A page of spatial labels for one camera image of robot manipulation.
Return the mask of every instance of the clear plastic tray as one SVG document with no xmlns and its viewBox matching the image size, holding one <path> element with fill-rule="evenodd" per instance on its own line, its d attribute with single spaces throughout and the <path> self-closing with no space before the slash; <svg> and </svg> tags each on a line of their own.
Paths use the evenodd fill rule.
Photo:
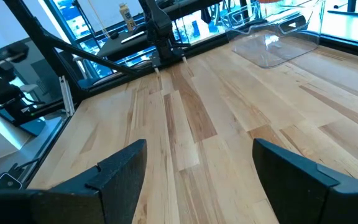
<svg viewBox="0 0 358 224">
<path fill-rule="evenodd" d="M 319 45 L 325 0 L 253 2 L 221 16 L 233 51 L 269 68 Z"/>
</svg>

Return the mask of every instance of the black mount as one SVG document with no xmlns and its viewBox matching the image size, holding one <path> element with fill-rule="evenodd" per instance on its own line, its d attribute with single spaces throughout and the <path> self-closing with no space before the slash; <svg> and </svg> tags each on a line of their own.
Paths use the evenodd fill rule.
<svg viewBox="0 0 358 224">
<path fill-rule="evenodd" d="M 281 224 L 358 223 L 358 180 L 263 139 L 252 157 Z"/>
<path fill-rule="evenodd" d="M 146 163 L 141 139 L 50 190 L 0 190 L 0 223 L 130 224 Z"/>
<path fill-rule="evenodd" d="M 179 61 L 185 56 L 182 47 L 190 44 L 175 43 L 172 32 L 172 21 L 155 0 L 139 0 L 144 11 L 147 29 L 147 40 L 157 51 L 152 55 L 153 68 Z"/>
</svg>

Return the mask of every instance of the wood grain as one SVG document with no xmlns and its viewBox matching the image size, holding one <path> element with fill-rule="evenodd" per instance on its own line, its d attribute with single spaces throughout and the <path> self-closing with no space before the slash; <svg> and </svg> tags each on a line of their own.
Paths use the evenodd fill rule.
<svg viewBox="0 0 358 224">
<path fill-rule="evenodd" d="M 253 138 L 358 178 L 358 57 L 320 47 L 262 69 L 227 44 L 85 100 L 31 189 L 147 140 L 134 224 L 278 223 Z"/>
<path fill-rule="evenodd" d="M 174 65 L 171 69 L 171 79 L 175 90 L 179 90 L 183 100 L 187 119 L 190 125 L 194 142 L 202 141 L 216 135 L 215 127 L 205 110 L 200 96 L 197 94 L 190 74 L 183 72 L 180 67 L 184 65 Z"/>
</svg>

